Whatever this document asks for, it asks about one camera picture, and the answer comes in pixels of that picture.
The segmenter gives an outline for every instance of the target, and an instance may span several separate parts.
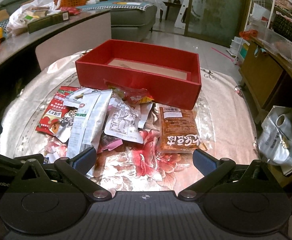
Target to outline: black circular disc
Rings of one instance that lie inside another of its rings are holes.
[[[52,182],[44,190],[5,193],[0,201],[3,222],[20,233],[45,235],[69,228],[85,214],[86,199],[76,188]]]
[[[285,193],[267,192],[260,181],[227,183],[213,188],[204,199],[204,212],[217,226],[235,234],[268,235],[278,231],[290,216],[290,204]]]

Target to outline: plastic storage box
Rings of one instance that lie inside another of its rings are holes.
[[[78,59],[76,69],[81,86],[145,88],[155,102],[188,110],[202,86],[198,54],[140,42],[108,40]]]

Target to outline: black woven basket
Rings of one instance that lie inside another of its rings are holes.
[[[277,14],[273,21],[273,30],[292,42],[292,22]]]

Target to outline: red snack package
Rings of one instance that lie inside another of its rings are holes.
[[[70,16],[73,16],[73,15],[78,15],[80,13],[80,9],[77,9],[75,7],[61,7],[59,8],[61,11],[66,11],[66,12],[69,12],[69,15]]]
[[[68,106],[63,106],[63,100],[67,95],[73,93],[78,89],[79,88],[75,87],[60,87],[53,97],[52,101],[46,108],[44,115],[35,130],[54,135],[49,130],[49,126],[61,120],[64,115],[70,111],[70,108]]]
[[[105,85],[112,89],[114,94],[118,95],[128,104],[144,104],[153,101],[153,97],[148,93],[147,89],[135,89],[120,86],[118,84],[104,80]]]

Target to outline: checkered trim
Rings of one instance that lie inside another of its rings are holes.
[[[2,27],[4,29],[4,31],[5,31],[7,24],[8,24],[8,19],[4,20],[4,21],[1,21],[0,22],[0,27]]]
[[[97,6],[97,7],[84,8],[82,9],[82,11],[105,10],[105,9],[138,9],[141,11],[146,11],[146,8],[152,5],[153,4],[149,3],[144,6],[134,6],[134,5]]]

